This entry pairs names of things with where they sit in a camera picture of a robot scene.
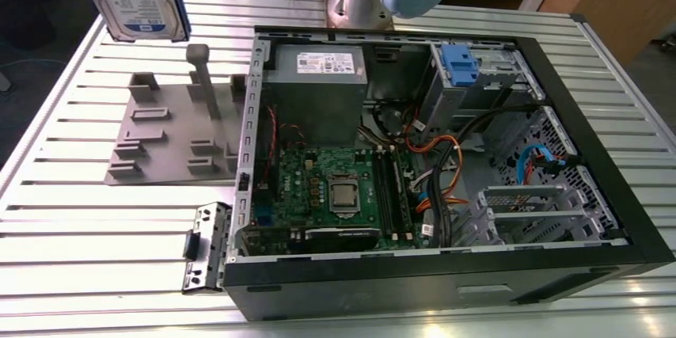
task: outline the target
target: red cable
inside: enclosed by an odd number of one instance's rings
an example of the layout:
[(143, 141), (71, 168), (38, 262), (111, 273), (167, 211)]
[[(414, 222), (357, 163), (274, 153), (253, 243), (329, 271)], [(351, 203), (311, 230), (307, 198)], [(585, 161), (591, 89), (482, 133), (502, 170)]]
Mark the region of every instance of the red cable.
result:
[(277, 117), (274, 115), (274, 112), (271, 111), (270, 106), (266, 106), (266, 110), (269, 111), (270, 118), (271, 118), (270, 153), (266, 156), (265, 171), (262, 172), (261, 182), (258, 183), (255, 189), (258, 189), (262, 186), (262, 184), (266, 183), (266, 176), (269, 175), (269, 172), (270, 172), (271, 158), (274, 157), (274, 148), (277, 146)]
[[(535, 156), (535, 158), (543, 158), (545, 155), (543, 154), (538, 154)], [(561, 156), (554, 154), (553, 155), (554, 158), (557, 158), (558, 160), (561, 159)], [(533, 164), (531, 164), (531, 159), (527, 161), (527, 166), (526, 166), (526, 171), (525, 171), (525, 174), (523, 174), (523, 185), (527, 185), (527, 183), (530, 182), (530, 175), (531, 173), (534, 172), (534, 167), (533, 167)]]

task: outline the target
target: side panel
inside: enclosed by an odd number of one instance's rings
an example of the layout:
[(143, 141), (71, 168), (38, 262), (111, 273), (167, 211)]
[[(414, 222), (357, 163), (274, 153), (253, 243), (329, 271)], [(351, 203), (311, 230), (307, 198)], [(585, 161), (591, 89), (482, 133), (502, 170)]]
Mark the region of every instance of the side panel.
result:
[(226, 292), (249, 321), (342, 317), (529, 303), (533, 295), (553, 301), (630, 267), (610, 272), (562, 268), (239, 286)]

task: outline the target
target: motherboard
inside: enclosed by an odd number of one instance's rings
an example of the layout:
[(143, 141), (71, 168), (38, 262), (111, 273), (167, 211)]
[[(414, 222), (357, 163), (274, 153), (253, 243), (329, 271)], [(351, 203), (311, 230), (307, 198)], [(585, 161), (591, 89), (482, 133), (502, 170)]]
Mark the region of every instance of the motherboard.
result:
[(249, 255), (418, 247), (403, 176), (410, 159), (393, 146), (279, 150), (270, 186), (254, 193)]

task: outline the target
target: black cable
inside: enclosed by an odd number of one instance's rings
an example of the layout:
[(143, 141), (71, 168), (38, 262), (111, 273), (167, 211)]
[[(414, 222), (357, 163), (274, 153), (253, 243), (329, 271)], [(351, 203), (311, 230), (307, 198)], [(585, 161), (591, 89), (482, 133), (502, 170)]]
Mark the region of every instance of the black cable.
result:
[(441, 209), (441, 223), (446, 231), (443, 239), (443, 247), (453, 247), (453, 226), (450, 225), (450, 214), (447, 207)]
[[(466, 136), (481, 126), (483, 126), (487, 122), (493, 120), (495, 116), (498, 116), (503, 112), (533, 112), (539, 108), (538, 104), (518, 104), (514, 106), (503, 106), (499, 108), (493, 108), (486, 112), (481, 113), (474, 119), (469, 121), (467, 124), (459, 129), (457, 133), (455, 140), (457, 143), (461, 144), (465, 140)], [(443, 163), (447, 161), (450, 154), (453, 152), (453, 144), (447, 146), (443, 153), (439, 155), (439, 158), (431, 168), (431, 176), (427, 180), (427, 195), (429, 195), (429, 203), (431, 210), (434, 211), (434, 216), (441, 214), (442, 208), (445, 206), (443, 202), (443, 190), (441, 190), (439, 182), (441, 182), (441, 167)], [(451, 231), (449, 231), (449, 241), (451, 242), (453, 237), (450, 236)]]
[[(431, 175), (431, 177), (426, 181), (427, 194), (430, 194), (429, 192), (438, 186), (439, 186), (439, 177), (434, 177), (434, 175)], [(430, 201), (430, 209), (431, 212), (434, 213), (434, 226), (431, 230), (431, 239), (429, 243), (431, 247), (443, 247), (442, 240), (445, 236), (445, 228), (443, 223), (441, 223), (441, 207), (434, 197), (429, 197), (429, 201)]]
[(370, 128), (367, 128), (366, 126), (363, 126), (363, 124), (361, 124), (358, 126), (358, 129), (361, 129), (361, 132), (365, 133), (373, 140), (375, 140), (378, 142), (378, 144), (375, 144), (375, 145), (386, 146), (389, 144), (389, 141), (379, 138), (379, 136), (377, 136), (373, 133), (373, 130)]
[(393, 138), (395, 138), (395, 134), (389, 132), (387, 128), (383, 125), (382, 120), (379, 119), (379, 116), (382, 115), (379, 112), (379, 105), (383, 103), (383, 100), (378, 100), (370, 108), (370, 114), (373, 116), (373, 123), (375, 127), (378, 128), (379, 133), (382, 134), (385, 140), (387, 140), (391, 144), (397, 144)]

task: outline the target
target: cable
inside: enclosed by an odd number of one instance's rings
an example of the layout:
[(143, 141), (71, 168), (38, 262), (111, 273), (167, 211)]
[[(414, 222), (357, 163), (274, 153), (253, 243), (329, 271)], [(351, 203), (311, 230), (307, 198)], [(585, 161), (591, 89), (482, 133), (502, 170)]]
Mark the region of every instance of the cable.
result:
[(63, 61), (58, 61), (57, 59), (19, 59), (18, 61), (13, 61), (11, 63), (5, 63), (0, 65), (0, 68), (13, 66), (18, 63), (59, 63), (63, 66), (67, 65), (67, 63), (65, 63)]
[(277, 146), (277, 116), (274, 115), (274, 112), (271, 111), (270, 106), (266, 106), (266, 110), (270, 113), (270, 119), (271, 119), (271, 142), (270, 142), (270, 152), (266, 156), (265, 170), (262, 172), (261, 182), (255, 186), (255, 190), (259, 189), (262, 184), (266, 183), (266, 177), (270, 172), (271, 159), (274, 158), (274, 148)]
[(457, 143), (454, 141), (453, 136), (441, 135), (441, 136), (435, 136), (426, 144), (423, 144), (423, 146), (414, 146), (413, 143), (410, 142), (410, 139), (409, 139), (409, 131), (410, 131), (410, 127), (413, 126), (413, 121), (417, 118), (418, 118), (418, 109), (414, 110), (413, 119), (410, 120), (409, 124), (405, 126), (405, 129), (403, 129), (405, 146), (409, 148), (410, 152), (414, 152), (417, 154), (422, 154), (425, 152), (429, 152), (435, 147), (435, 145), (442, 141), (451, 142), (453, 144)]
[(305, 146), (306, 143), (305, 143), (305, 135), (302, 134), (302, 130), (299, 129), (299, 127), (295, 125), (295, 124), (289, 124), (289, 123), (282, 123), (281, 126), (278, 126), (278, 130), (279, 130), (279, 140), (281, 140), (281, 130), (283, 128), (293, 128), (293, 130), (295, 131), (295, 134), (297, 134), (297, 137), (299, 138), (298, 141), (295, 142), (289, 142), (287, 144), (295, 144), (298, 146)]
[[(454, 197), (443, 198), (443, 202), (449, 205), (465, 205), (469, 203), (469, 201), (466, 199), (454, 198)], [(414, 212), (419, 214), (426, 209), (429, 209), (429, 206), (425, 207), (422, 204), (419, 204), (418, 206), (414, 207)]]
[(515, 160), (515, 184), (522, 185), (523, 184), (523, 178), (526, 175), (526, 160), (530, 158), (530, 151), (538, 150), (541, 154), (538, 156), (543, 156), (543, 158), (547, 161), (554, 161), (555, 158), (543, 146), (543, 144), (530, 144), (523, 148), (521, 151), (521, 155), (518, 156), (518, 160)]
[[(457, 165), (453, 164), (451, 166), (447, 166), (443, 168), (443, 171), (453, 170), (457, 168)], [(431, 169), (426, 170), (413, 181), (410, 181), (410, 189), (415, 189), (423, 180), (427, 179), (427, 177), (431, 176)]]
[(442, 247), (453, 246), (453, 225), (450, 224), (450, 212), (447, 207), (441, 211), (441, 226), (443, 227), (443, 240), (441, 242)]
[(386, 146), (387, 142), (379, 140), (379, 138), (373, 135), (371, 132), (367, 132), (367, 128), (363, 126), (357, 127), (358, 134), (374, 145), (374, 146)]
[[(429, 181), (426, 181), (426, 192), (429, 194), (429, 192), (437, 188), (439, 186), (439, 178), (435, 177), (435, 176), (431, 176)], [(443, 247), (443, 236), (446, 235), (446, 232), (445, 232), (445, 228), (443, 228), (443, 223), (441, 221), (441, 218), (442, 218), (442, 215), (441, 215), (441, 205), (443, 205), (443, 201), (438, 201), (434, 197), (431, 197), (429, 199), (429, 205), (430, 205), (430, 208), (431, 208), (431, 213), (434, 214), (434, 221), (435, 221), (435, 225), (434, 226), (434, 229), (433, 229), (433, 234), (431, 234), (431, 242), (430, 242), (430, 245), (431, 247)]]
[(387, 128), (383, 126), (382, 120), (379, 119), (379, 103), (381, 101), (377, 101), (373, 108), (370, 109), (370, 115), (373, 116), (373, 123), (375, 127), (379, 130), (379, 133), (382, 134), (383, 138), (391, 143), (395, 144), (395, 141), (393, 140), (394, 135), (387, 131)]
[[(543, 158), (545, 155), (543, 154), (538, 154), (535, 156), (535, 158)], [(557, 154), (553, 155), (553, 157), (559, 160), (562, 158), (562, 156), (558, 156)], [(531, 173), (534, 172), (534, 166), (533, 166), (533, 163), (531, 163), (531, 159), (527, 161), (527, 166), (526, 166), (526, 172), (525, 172), (525, 175), (523, 175), (523, 185), (527, 185), (530, 183), (530, 176), (531, 176)]]
[[(481, 113), (474, 119), (469, 121), (469, 123), (459, 129), (459, 132), (455, 137), (455, 143), (454, 145), (450, 145), (443, 153), (439, 155), (438, 161), (435, 162), (434, 166), (431, 167), (431, 176), (427, 181), (427, 195), (429, 195), (429, 206), (431, 207), (431, 210), (434, 211), (434, 215), (438, 216), (439, 220), (439, 212), (441, 207), (443, 206), (443, 196), (450, 194), (454, 186), (457, 185), (457, 178), (459, 176), (459, 169), (462, 166), (462, 159), (461, 159), (461, 149), (459, 144), (465, 140), (466, 136), (477, 129), (479, 128), (485, 123), (490, 122), (490, 120), (499, 115), (503, 112), (531, 112), (535, 111), (539, 108), (538, 104), (518, 104), (515, 106), (502, 106), (499, 108), (493, 108), (487, 110), (486, 112)], [(441, 189), (439, 187), (439, 178), (441, 178), (441, 167), (443, 166), (443, 163), (447, 161), (450, 154), (453, 153), (454, 147), (457, 146), (457, 154), (458, 154), (458, 161), (457, 161), (457, 170), (454, 172), (453, 180), (450, 181), (450, 185), (447, 188)]]

